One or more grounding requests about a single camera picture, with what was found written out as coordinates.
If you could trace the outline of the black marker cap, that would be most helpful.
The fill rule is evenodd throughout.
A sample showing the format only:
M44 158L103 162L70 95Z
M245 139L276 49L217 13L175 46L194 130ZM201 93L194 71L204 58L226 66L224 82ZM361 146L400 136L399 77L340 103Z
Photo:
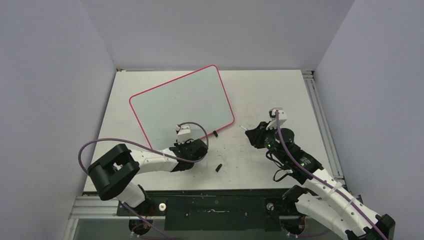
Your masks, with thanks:
M223 164L222 164L222 163L220 163L220 164L216 167L215 171L218 173L218 172L220 171L220 169L222 168L222 166L223 166Z

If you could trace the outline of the pink-framed whiteboard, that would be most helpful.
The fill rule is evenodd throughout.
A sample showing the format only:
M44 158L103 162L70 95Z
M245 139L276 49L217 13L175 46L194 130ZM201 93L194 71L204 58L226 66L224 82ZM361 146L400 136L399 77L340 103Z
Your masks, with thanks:
M177 125L195 122L192 138L223 130L235 121L229 97L216 65L186 73L129 98L130 107L148 145L155 150L177 141Z

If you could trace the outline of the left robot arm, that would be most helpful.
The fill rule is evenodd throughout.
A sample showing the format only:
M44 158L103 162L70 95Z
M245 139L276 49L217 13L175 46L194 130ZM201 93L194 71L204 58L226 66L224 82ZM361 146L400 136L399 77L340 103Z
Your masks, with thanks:
M141 185L132 182L133 178L143 173L189 170L206 156L208 149L201 139L189 139L163 150L145 146L143 150L131 150L120 143L93 162L87 173L102 201L118 199L141 216L149 210L149 198Z

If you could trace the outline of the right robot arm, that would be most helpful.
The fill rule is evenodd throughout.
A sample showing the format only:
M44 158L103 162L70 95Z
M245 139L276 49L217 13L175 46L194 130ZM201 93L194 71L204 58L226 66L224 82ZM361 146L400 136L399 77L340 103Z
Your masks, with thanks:
M313 218L343 240L392 240L396 222L388 214L379 214L351 195L312 155L295 144L288 128L268 129L260 122L246 130L250 144L266 149L285 176L298 184L283 194L283 209Z

